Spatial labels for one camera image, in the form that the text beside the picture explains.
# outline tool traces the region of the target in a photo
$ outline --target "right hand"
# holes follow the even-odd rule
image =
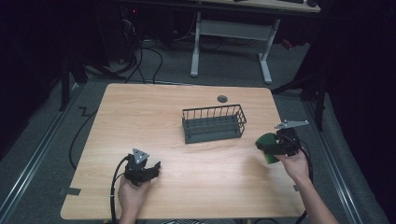
[[[309,179],[308,162],[301,150],[294,156],[275,155],[275,157],[282,161],[286,172],[294,182]]]

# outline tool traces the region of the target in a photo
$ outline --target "black wire basket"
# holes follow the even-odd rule
[[[183,109],[185,142],[198,143],[241,137],[247,122],[241,105]]]

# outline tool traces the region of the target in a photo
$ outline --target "left hand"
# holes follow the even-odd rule
[[[124,176],[121,177],[119,188],[119,201],[122,208],[120,224],[134,223],[137,214],[146,199],[147,190],[151,181],[142,183],[137,187]]]

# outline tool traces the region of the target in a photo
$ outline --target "black cable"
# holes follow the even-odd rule
[[[238,45],[238,46],[252,45],[252,44],[255,44],[257,42],[259,42],[259,41],[258,40],[254,40],[254,39],[249,39],[245,43],[238,43],[236,41],[230,41],[230,40],[227,40],[227,39],[224,40],[224,43],[232,44],[232,45]]]
[[[117,216],[116,216],[116,203],[115,203],[115,189],[114,186],[116,185],[116,180],[121,176],[117,176],[117,173],[119,172],[119,169],[122,165],[123,162],[128,161],[129,160],[129,155],[127,157],[124,157],[122,159],[122,161],[120,161],[119,165],[117,166],[116,171],[114,172],[114,176],[113,176],[113,181],[111,182],[111,189],[110,189],[110,209],[111,209],[111,220],[113,224],[117,224]]]
[[[124,79],[124,77],[120,77],[117,74],[114,74],[113,72],[111,72],[110,70],[106,69],[105,67],[103,67],[101,64],[90,61],[86,58],[84,58],[81,55],[74,55],[76,57],[77,60],[79,60],[82,64],[87,64],[89,66],[91,66],[92,68],[94,68],[95,70],[101,72],[103,75],[110,77],[110,78],[114,78],[114,79]]]
[[[304,146],[306,148],[308,156],[309,156],[309,158],[311,158],[311,149],[309,148],[308,144],[305,141],[303,141],[302,139],[300,139],[300,142],[304,143]]]
[[[155,52],[156,54],[158,54],[158,56],[160,56],[160,59],[161,59],[160,65],[158,66],[157,70],[154,73],[154,76],[152,77],[152,84],[155,84],[155,77],[157,76],[158,71],[160,70],[160,68],[163,66],[163,56],[161,55],[160,52],[158,52],[155,49],[146,49],[146,50],[151,50],[151,51]]]
[[[314,183],[314,167],[312,166],[312,161],[309,155],[306,153],[305,149],[302,147],[300,150],[304,153],[306,157],[306,161],[308,162],[308,172],[309,172],[309,179],[311,180],[312,183]]]
[[[146,79],[145,79],[145,77],[143,76],[142,71],[140,70],[140,68],[138,68],[137,71],[139,71],[139,74],[140,74],[140,76],[142,77],[143,83],[146,84],[146,83],[147,83],[147,82],[146,82]]]
[[[69,161],[70,164],[72,165],[73,169],[76,170],[77,166],[73,163],[73,159],[72,159],[72,149],[73,149],[73,145],[76,143],[76,140],[78,138],[79,133],[81,132],[82,128],[84,128],[84,126],[88,123],[88,121],[93,117],[93,115],[95,115],[98,112],[98,110],[96,109],[93,113],[90,114],[90,116],[84,121],[84,123],[79,127],[77,133],[75,134],[73,141],[70,145],[69,148]]]
[[[195,12],[194,15],[193,15],[193,17],[192,17],[192,22],[191,22],[191,26],[190,26],[189,31],[188,31],[185,35],[183,35],[181,38],[174,39],[174,43],[175,43],[175,44],[177,44],[177,45],[179,45],[179,46],[191,46],[191,45],[193,44],[193,43],[192,43],[192,44],[190,44],[190,45],[180,45],[180,44],[177,43],[177,41],[183,41],[183,40],[185,40],[185,39],[189,39],[189,38],[191,38],[191,37],[195,37],[195,35],[191,35],[191,31],[192,31],[192,28],[194,27],[196,17],[197,17],[197,13]]]
[[[136,70],[140,67],[140,64],[142,63],[142,61],[143,61],[143,50],[142,50],[142,48],[140,48],[140,61],[139,61],[139,64],[136,66],[136,68],[131,73],[131,75],[129,75],[127,78],[125,78],[124,83],[127,83],[129,81],[129,79],[134,75],[134,72],[136,72]]]
[[[125,67],[121,68],[120,70],[114,71],[112,73],[114,73],[116,75],[119,75],[121,73],[124,73],[124,72],[127,72],[127,71],[131,70],[133,67],[134,67],[134,57],[132,57],[131,61],[129,61],[128,64]],[[103,73],[94,72],[94,71],[92,71],[90,68],[88,68],[86,66],[84,67],[84,69],[85,69],[85,71],[87,73],[89,73],[91,75],[94,75],[94,76],[103,76],[104,75]]]
[[[212,38],[219,39],[219,44],[218,44],[217,46],[215,46],[214,48],[205,48],[205,47],[203,47],[203,46],[201,45],[201,43],[200,43],[200,48],[201,48],[201,49],[214,50],[214,49],[218,49],[218,48],[220,48],[220,47],[222,46],[223,41],[224,41],[224,38],[223,38],[223,37],[212,36]]]
[[[306,215],[307,215],[307,213],[306,213],[306,210],[305,210],[305,211],[303,212],[303,214],[300,215],[300,217],[297,219],[296,224],[302,223],[303,220],[304,220],[304,218],[306,218]]]
[[[259,218],[259,219],[256,219],[255,221],[254,221],[254,223],[253,224],[258,224],[260,221],[262,221],[262,220],[270,220],[270,221],[273,221],[275,224],[279,224],[279,222],[277,222],[275,219],[273,219],[273,218]]]
[[[189,39],[192,38],[192,37],[194,37],[194,35],[189,36],[189,37],[186,37],[186,38],[184,38],[184,39],[176,40],[176,41],[174,42],[174,44],[179,45],[179,46],[181,46],[181,47],[189,47],[189,46],[192,46],[192,45],[194,45],[194,43],[195,43],[194,40],[189,41]],[[188,42],[188,44],[180,44],[179,42]]]

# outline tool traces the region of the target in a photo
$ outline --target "green object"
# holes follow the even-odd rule
[[[262,155],[264,155],[264,158],[268,164],[279,161],[274,155],[264,153],[266,147],[277,147],[276,136],[273,133],[266,133],[257,139],[256,147],[262,151]]]

